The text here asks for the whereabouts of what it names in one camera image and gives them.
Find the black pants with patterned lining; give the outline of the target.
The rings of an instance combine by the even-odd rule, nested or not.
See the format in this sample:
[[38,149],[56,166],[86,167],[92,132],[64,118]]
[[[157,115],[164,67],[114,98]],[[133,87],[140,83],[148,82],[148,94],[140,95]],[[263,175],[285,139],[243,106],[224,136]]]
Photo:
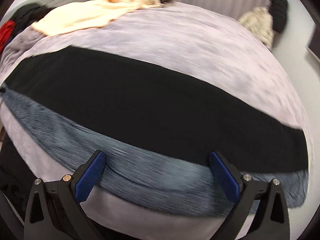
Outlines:
[[278,177],[289,207],[308,189],[301,129],[207,82],[144,61],[69,46],[23,59],[2,98],[18,123],[69,170],[106,155],[99,186],[137,205],[191,217],[232,205],[209,168],[220,152],[258,181]]

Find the red garment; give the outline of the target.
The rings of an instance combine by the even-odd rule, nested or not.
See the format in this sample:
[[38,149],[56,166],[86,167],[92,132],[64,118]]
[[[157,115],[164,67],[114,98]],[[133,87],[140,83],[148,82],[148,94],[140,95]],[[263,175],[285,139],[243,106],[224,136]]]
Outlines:
[[12,20],[5,22],[0,29],[0,52],[2,53],[9,40],[12,38],[12,33],[16,23]]

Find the beige puffer jacket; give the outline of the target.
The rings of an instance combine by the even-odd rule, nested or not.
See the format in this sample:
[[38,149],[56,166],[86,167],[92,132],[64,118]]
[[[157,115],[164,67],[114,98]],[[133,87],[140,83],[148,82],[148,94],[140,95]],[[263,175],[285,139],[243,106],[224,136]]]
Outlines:
[[238,18],[238,22],[269,50],[274,39],[273,17],[266,7],[255,7]]

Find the black clothes pile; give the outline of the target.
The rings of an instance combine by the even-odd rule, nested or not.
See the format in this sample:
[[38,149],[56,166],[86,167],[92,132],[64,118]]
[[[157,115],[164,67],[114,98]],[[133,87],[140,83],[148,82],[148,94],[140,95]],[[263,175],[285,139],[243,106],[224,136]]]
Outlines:
[[17,9],[10,18],[11,21],[15,22],[12,37],[17,36],[32,23],[44,18],[53,9],[39,3],[29,3]]

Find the black hanging coat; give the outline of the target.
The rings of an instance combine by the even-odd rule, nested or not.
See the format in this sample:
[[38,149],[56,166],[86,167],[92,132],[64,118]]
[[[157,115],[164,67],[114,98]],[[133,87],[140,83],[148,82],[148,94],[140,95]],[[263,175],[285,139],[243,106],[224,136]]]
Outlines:
[[284,31],[287,24],[288,1],[270,0],[268,12],[273,18],[273,31],[281,34]]

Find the peach cloth garment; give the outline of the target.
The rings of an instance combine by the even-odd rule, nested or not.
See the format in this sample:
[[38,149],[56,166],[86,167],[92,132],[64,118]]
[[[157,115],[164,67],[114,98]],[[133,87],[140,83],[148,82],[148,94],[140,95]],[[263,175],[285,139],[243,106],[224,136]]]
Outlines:
[[62,35],[82,29],[105,27],[111,21],[139,8],[136,3],[126,2],[73,2],[53,9],[44,18],[32,23],[31,27],[46,36]]

